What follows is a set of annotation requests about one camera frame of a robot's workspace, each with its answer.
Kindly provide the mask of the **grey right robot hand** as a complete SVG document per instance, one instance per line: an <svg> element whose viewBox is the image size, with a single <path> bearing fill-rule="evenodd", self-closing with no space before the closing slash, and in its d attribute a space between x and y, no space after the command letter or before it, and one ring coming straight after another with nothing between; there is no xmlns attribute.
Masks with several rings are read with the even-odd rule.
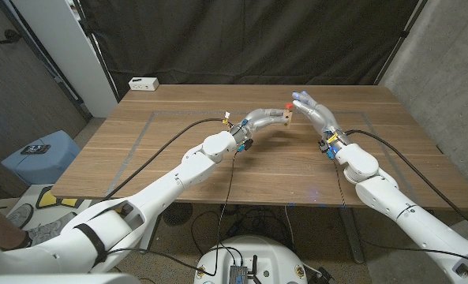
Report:
<svg viewBox="0 0 468 284"><path fill-rule="evenodd" d="M292 98L294 107L311 121L324 143L337 150L351 144L334 114L326 106L319 104L306 91L293 92Z"/></svg>

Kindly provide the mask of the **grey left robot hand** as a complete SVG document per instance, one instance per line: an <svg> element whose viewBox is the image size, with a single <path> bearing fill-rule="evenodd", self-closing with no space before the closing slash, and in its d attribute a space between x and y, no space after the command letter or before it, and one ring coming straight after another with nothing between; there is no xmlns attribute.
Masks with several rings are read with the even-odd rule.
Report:
<svg viewBox="0 0 468 284"><path fill-rule="evenodd" d="M246 115L239 124L235 125L230 134L237 145L240 145L251 139L258 130L271 124L283 125L289 120L283 109L256 109Z"/></svg>

